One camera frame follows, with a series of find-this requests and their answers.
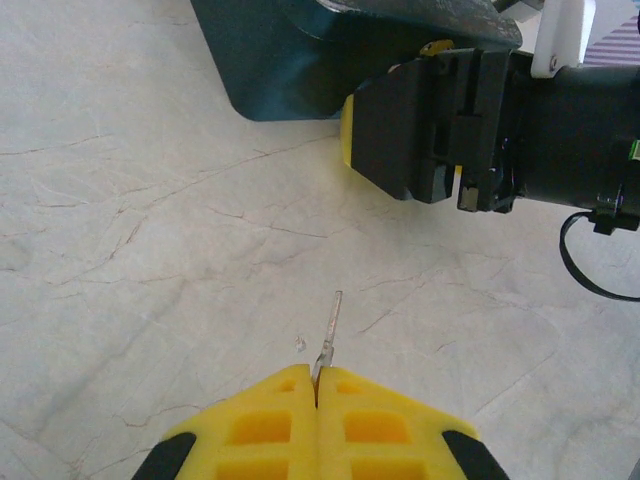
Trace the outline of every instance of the white bracket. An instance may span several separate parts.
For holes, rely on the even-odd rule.
[[[584,60],[596,15],[596,0],[546,0],[531,65],[534,78],[553,78]]]

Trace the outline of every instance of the square hole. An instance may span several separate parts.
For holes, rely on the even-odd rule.
[[[355,383],[351,383],[351,382],[338,383],[336,390],[338,391],[338,393],[344,393],[347,395],[362,393],[362,389]]]
[[[428,480],[422,462],[402,458],[359,458],[351,461],[352,480]]]
[[[409,443],[405,420],[394,412],[349,412],[344,417],[344,433],[347,442]]]
[[[287,443],[291,438],[290,412],[254,412],[234,423],[229,445]]]
[[[295,380],[286,380],[278,386],[278,392],[293,392],[296,389],[296,381]]]
[[[286,460],[255,460],[222,463],[217,480],[287,480],[289,463]]]

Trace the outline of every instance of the green label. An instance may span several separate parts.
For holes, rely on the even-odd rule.
[[[640,162],[640,140],[636,140],[631,145],[631,152],[629,152],[629,160],[635,160]]]

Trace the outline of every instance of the yellow object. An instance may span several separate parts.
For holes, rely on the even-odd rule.
[[[197,437],[178,480],[463,480],[442,432],[467,423],[354,375],[286,368],[171,429]]]
[[[436,40],[435,42],[429,42],[422,47],[420,55],[423,57],[433,57],[445,50],[452,50],[453,47],[453,40]]]
[[[342,160],[351,167],[351,148],[353,147],[353,94],[347,97],[340,116],[340,142],[342,143]]]

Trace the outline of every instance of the marble countertop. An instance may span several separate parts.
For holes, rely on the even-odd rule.
[[[188,0],[4,0],[0,63],[0,478],[130,477],[312,363],[337,289],[336,364],[474,423],[514,480],[628,477],[640,309],[566,273],[571,209],[396,202],[336,122],[243,119]],[[587,232],[637,294],[638,236]]]

